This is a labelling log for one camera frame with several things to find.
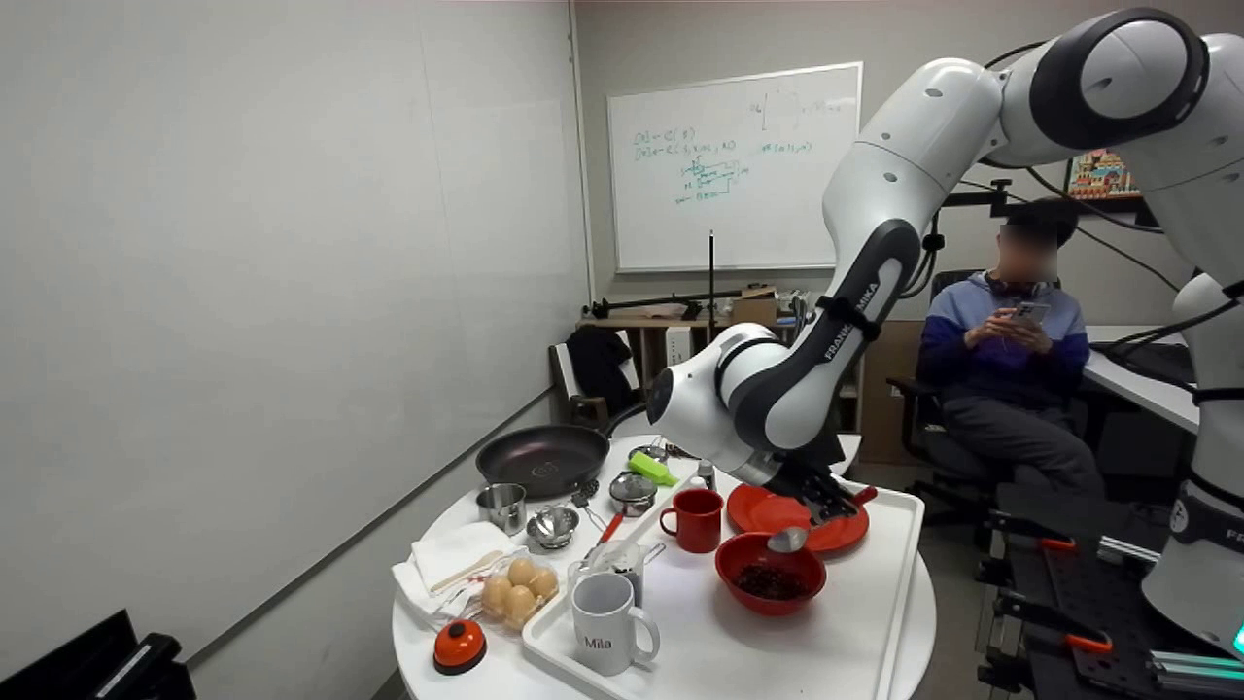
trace red cup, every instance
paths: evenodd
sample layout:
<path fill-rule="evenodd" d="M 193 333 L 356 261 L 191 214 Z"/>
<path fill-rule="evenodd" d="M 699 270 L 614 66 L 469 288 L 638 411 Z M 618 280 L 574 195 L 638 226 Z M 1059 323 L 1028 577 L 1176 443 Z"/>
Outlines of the red cup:
<path fill-rule="evenodd" d="M 659 508 L 659 528 L 686 554 L 711 554 L 721 539 L 721 497 L 716 490 L 681 490 Z"/>

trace frying pan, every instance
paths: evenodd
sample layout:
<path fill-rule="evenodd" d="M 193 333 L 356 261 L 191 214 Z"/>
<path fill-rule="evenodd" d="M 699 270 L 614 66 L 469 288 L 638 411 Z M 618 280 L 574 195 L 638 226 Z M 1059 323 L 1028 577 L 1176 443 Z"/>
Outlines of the frying pan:
<path fill-rule="evenodd" d="M 504 433 L 474 455 L 485 482 L 518 482 L 527 502 L 562 497 L 574 478 L 599 476 L 609 441 L 590 428 L 545 424 L 524 433 Z"/>

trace person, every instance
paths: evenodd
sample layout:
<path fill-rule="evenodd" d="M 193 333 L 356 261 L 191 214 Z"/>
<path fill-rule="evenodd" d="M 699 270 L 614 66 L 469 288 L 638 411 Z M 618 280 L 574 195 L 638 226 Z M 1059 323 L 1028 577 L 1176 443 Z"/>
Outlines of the person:
<path fill-rule="evenodd" d="M 1087 362 L 1084 314 L 1040 275 L 1074 231 L 1078 214 L 1059 201 L 1010 211 L 996 266 L 933 297 L 917 376 L 979 463 L 1010 463 L 1014 482 L 1104 495 L 1094 455 L 1067 421 Z"/>

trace white cup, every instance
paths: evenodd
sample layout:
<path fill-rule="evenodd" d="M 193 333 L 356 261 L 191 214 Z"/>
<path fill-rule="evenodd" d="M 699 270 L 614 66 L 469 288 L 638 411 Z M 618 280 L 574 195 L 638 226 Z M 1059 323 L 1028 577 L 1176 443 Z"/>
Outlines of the white cup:
<path fill-rule="evenodd" d="M 574 661 L 594 673 L 622 673 L 631 664 L 654 668 L 659 631 L 634 607 L 634 585 L 618 571 L 590 571 L 574 585 Z"/>

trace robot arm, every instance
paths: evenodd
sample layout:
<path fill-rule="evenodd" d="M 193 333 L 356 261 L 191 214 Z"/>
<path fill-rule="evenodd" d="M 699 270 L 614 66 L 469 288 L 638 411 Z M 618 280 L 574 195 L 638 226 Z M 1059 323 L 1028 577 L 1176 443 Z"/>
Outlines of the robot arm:
<path fill-rule="evenodd" d="M 1176 310 L 1201 386 L 1193 478 L 1148 599 L 1188 634 L 1244 655 L 1244 39 L 1197 39 L 1153 9 L 1094 17 L 999 73 L 936 57 L 860 132 L 824 192 L 838 250 L 817 318 L 793 348 L 764 327 L 726 327 L 664 370 L 654 428 L 743 482 L 795 495 L 831 515 L 831 397 L 891 314 L 917 261 L 917 231 L 977 165 L 1053 165 L 1115 147 L 1197 275 Z"/>

